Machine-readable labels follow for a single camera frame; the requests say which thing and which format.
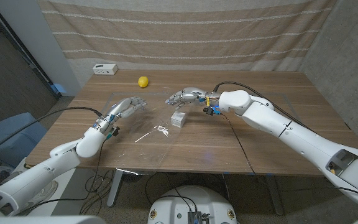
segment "small white box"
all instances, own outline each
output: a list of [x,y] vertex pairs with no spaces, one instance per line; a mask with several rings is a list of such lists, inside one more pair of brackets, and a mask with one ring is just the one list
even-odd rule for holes
[[97,75],[114,75],[118,70],[116,64],[96,64],[93,72]]
[[186,120],[186,114],[179,112],[179,111],[175,111],[171,117],[172,125],[179,127],[179,128],[183,127],[185,120]]

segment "robotic hand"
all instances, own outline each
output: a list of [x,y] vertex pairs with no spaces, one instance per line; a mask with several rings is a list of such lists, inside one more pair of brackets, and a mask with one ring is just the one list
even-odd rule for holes
[[204,112],[220,114],[233,110],[253,128],[279,138],[315,165],[338,189],[358,203],[358,149],[329,141],[274,111],[271,102],[237,90],[221,94],[198,88],[184,88],[166,103],[181,106],[206,103]]
[[204,108],[204,112],[209,115],[214,113],[219,114],[218,111],[229,111],[233,109],[235,114],[241,116],[251,103],[257,101],[273,109],[273,105],[264,98],[251,96],[246,91],[237,90],[232,92],[223,93],[208,93],[207,91],[200,90],[195,87],[184,88],[183,90],[175,93],[169,99],[165,101],[168,105],[179,105],[176,110],[179,110],[183,105],[187,103],[193,103],[195,101],[205,102],[207,108]]
[[96,120],[93,127],[90,127],[85,133],[84,138],[76,146],[76,152],[80,157],[94,156],[103,141],[111,136],[117,136],[118,127],[113,124],[119,118],[127,118],[136,110],[146,105],[146,101],[139,97],[130,97],[121,100],[113,105],[103,117]]
[[96,120],[84,133],[84,138],[57,146],[50,151],[49,159],[1,185],[0,217],[17,214],[54,178],[78,166],[79,157],[95,155],[105,140],[118,134],[119,128],[113,125],[114,122],[127,118],[145,105],[146,101],[139,97],[121,100]]

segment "wooden table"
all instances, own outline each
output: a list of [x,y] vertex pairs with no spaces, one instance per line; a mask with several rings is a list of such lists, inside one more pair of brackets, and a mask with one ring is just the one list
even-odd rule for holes
[[[137,85],[141,76],[149,78],[148,87]],[[300,72],[119,70],[113,76],[92,76],[69,106],[87,106],[106,112],[121,98],[139,96],[147,101],[146,111],[115,123],[121,128],[120,134],[104,144],[100,168],[248,174],[250,167],[228,122],[222,116],[206,115],[201,105],[184,108],[188,117],[181,129],[164,125],[171,133],[169,137],[154,131],[151,136],[136,142],[152,131],[153,126],[169,121],[175,108],[164,101],[172,93],[189,86],[212,91],[223,81],[249,85],[322,137],[358,148],[356,135]],[[238,89],[241,87],[222,85],[219,91]],[[267,174],[276,213],[282,213],[277,186],[269,179],[270,174],[321,175],[320,171],[277,138],[251,128],[233,113],[227,113],[227,117],[256,173]],[[89,111],[63,112],[30,153],[26,163],[36,165],[48,159],[54,147],[82,138],[95,119],[96,115]],[[97,160],[97,156],[81,159],[80,167],[95,168]],[[122,172],[116,172],[114,176],[109,206],[116,198],[121,175]]]

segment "lemon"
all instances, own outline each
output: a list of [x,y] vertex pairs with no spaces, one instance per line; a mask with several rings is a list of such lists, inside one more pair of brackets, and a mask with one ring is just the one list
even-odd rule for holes
[[147,77],[140,77],[139,80],[137,81],[137,84],[144,88],[147,86],[147,84],[149,84],[149,79]]

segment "gray wall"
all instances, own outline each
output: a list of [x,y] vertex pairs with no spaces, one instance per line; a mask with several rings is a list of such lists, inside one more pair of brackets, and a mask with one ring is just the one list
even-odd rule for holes
[[81,86],[58,45],[36,0],[0,0],[0,13],[63,95]]
[[338,0],[300,71],[358,135],[358,1]]

